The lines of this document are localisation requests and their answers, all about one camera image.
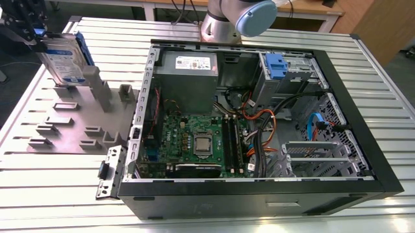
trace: blue drive bracket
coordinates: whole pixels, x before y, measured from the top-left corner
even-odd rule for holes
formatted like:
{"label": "blue drive bracket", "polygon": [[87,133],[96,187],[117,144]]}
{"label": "blue drive bracket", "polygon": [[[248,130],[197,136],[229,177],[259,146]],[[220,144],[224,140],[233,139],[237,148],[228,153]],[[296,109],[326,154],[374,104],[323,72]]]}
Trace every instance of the blue drive bracket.
{"label": "blue drive bracket", "polygon": [[286,77],[288,70],[288,63],[280,54],[267,53],[266,64],[270,70],[270,77],[274,80],[280,80]]}
{"label": "blue drive bracket", "polygon": [[87,46],[87,43],[85,43],[85,39],[84,39],[84,35],[79,32],[76,33],[76,42],[79,44],[79,48],[84,54],[84,57],[85,57],[85,60],[87,60],[87,64],[89,66],[95,66],[95,63],[93,63],[93,60],[92,60],[92,56],[91,56],[91,53],[89,53],[89,50],[88,50],[88,46]]}

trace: blue plastic latch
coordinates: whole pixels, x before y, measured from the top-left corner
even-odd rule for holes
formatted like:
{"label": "blue plastic latch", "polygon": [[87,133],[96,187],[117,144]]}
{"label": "blue plastic latch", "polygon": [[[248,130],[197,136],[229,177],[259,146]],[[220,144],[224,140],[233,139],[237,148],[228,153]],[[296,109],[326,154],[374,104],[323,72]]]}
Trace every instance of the blue plastic latch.
{"label": "blue plastic latch", "polygon": [[35,33],[37,36],[44,36],[47,33],[47,30],[44,28],[35,28]]}
{"label": "blue plastic latch", "polygon": [[270,70],[271,79],[283,79],[288,70],[288,63],[280,54],[267,53],[266,64]]}

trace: cpu socket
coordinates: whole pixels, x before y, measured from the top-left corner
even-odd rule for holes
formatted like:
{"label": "cpu socket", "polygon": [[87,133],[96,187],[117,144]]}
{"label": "cpu socket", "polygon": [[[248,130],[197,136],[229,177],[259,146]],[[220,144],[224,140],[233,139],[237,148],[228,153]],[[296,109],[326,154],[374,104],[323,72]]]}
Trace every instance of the cpu socket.
{"label": "cpu socket", "polygon": [[213,144],[211,134],[193,134],[193,154],[200,159],[213,155]]}

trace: green circuit board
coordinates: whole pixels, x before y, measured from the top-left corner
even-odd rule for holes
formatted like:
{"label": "green circuit board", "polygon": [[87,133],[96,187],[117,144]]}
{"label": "green circuit board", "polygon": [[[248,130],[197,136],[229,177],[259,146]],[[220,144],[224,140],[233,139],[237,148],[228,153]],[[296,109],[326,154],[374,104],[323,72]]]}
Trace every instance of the green circuit board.
{"label": "green circuit board", "polygon": [[[221,166],[220,177],[244,177],[240,171],[225,169],[221,117],[217,116],[176,116],[164,117],[161,147],[159,149],[157,162],[149,163],[151,178],[164,178],[165,163],[207,163]],[[208,135],[211,137],[212,155],[197,156],[193,153],[195,137]]]}

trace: table leg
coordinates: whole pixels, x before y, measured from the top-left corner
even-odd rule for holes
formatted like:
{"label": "table leg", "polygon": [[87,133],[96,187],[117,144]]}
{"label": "table leg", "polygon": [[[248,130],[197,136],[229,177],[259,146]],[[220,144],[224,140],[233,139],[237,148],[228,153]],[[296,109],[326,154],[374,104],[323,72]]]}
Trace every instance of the table leg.
{"label": "table leg", "polygon": [[145,13],[145,20],[147,21],[155,21],[156,16],[155,16],[155,4],[149,2],[143,2],[143,7],[144,7],[144,13]]}
{"label": "table leg", "polygon": [[328,33],[335,26],[339,16],[327,16],[326,21],[323,22],[319,32]]}

